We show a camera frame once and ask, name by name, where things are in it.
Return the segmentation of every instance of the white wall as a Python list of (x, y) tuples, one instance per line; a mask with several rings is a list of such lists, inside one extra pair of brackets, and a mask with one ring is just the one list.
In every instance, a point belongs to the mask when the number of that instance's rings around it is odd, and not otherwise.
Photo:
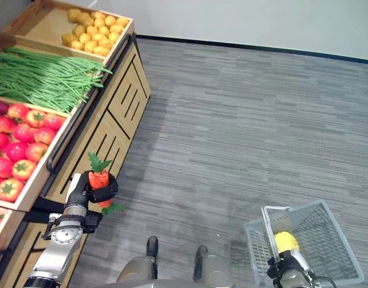
[(368, 0), (98, 0), (138, 34), (368, 59)]

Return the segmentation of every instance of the gray carpet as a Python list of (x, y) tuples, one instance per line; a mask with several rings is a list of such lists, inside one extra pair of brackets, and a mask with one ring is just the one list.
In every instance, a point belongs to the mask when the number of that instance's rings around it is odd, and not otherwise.
[(261, 206), (325, 199), (368, 288), (368, 65), (139, 40), (152, 97), (69, 287), (116, 280), (160, 239), (159, 278), (192, 278), (197, 247), (254, 287), (243, 224)]

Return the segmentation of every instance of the fruit display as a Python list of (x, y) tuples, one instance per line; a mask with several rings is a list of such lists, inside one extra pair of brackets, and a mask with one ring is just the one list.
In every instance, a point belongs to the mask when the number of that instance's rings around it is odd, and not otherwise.
[(67, 17), (69, 22), (78, 24), (71, 34), (61, 35), (62, 43), (73, 49), (104, 57), (108, 55), (129, 22), (125, 17), (116, 18), (98, 11), (89, 14), (79, 9), (70, 9)]
[(15, 202), (65, 118), (0, 101), (0, 200)]

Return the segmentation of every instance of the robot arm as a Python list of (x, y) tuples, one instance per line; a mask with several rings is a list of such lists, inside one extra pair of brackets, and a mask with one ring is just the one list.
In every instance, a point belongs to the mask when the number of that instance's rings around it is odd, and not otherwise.
[(116, 179), (110, 175), (109, 186), (92, 191), (88, 173), (75, 174), (71, 182), (64, 213), (50, 214), (43, 238), (49, 245), (37, 260), (24, 287), (57, 288), (64, 281), (73, 254), (80, 247), (83, 233), (93, 233), (98, 217), (86, 216), (89, 201), (97, 203), (113, 198), (118, 191)]

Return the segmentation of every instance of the wooden panel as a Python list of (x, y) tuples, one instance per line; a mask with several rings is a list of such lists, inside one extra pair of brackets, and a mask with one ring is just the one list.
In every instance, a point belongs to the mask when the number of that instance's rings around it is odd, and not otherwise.
[(0, 223), (0, 251), (8, 248), (11, 239), (13, 238), (18, 226), (20, 225), (25, 213), (12, 211), (0, 207), (0, 215), (4, 217)]
[[(49, 241), (43, 241), (41, 235), (44, 233), (46, 224), (29, 223), (21, 241), (19, 242), (4, 275), (0, 280), (0, 288), (23, 287), (29, 273), (32, 271), (35, 263), (40, 257), (45, 244)], [(81, 240), (80, 248), (74, 253), (70, 269), (66, 275), (61, 288), (66, 288), (76, 266), (79, 254), (85, 243), (87, 234), (84, 234)]]
[[(96, 126), (98, 125), (102, 115), (104, 115), (105, 110), (109, 105), (109, 101), (112, 99), (113, 94), (115, 93), (117, 87), (120, 85), (120, 82), (123, 80), (125, 72), (131, 67), (132, 60), (136, 54), (136, 49), (134, 45), (127, 52), (127, 56), (122, 60), (120, 67), (117, 69), (112, 79), (110, 80), (107, 88), (105, 90), (104, 95), (102, 95), (101, 100), (98, 102), (97, 107), (95, 108), (95, 112), (91, 116), (89, 122), (86, 124), (86, 127), (83, 129), (80, 137), (78, 138), (75, 146), (70, 152), (70, 156), (68, 160), (65, 162), (61, 171), (58, 173), (52, 187), (50, 188), (46, 198), (50, 200), (54, 200), (57, 202), (65, 203), (66, 199), (66, 185), (68, 185), (68, 181), (73, 177), (74, 167), (77, 162), (82, 158), (81, 155), (86, 154), (86, 146), (90, 141), (91, 136), (93, 135)], [(114, 149), (111, 149), (107, 159), (112, 155), (115, 156), (115, 153), (112, 152)], [(122, 163), (118, 163), (116, 160), (115, 165), (113, 164), (113, 171), (116, 172), (116, 169), (121, 167)]]
[(147, 101), (148, 97), (132, 64), (109, 106), (109, 111), (131, 139), (136, 132)]

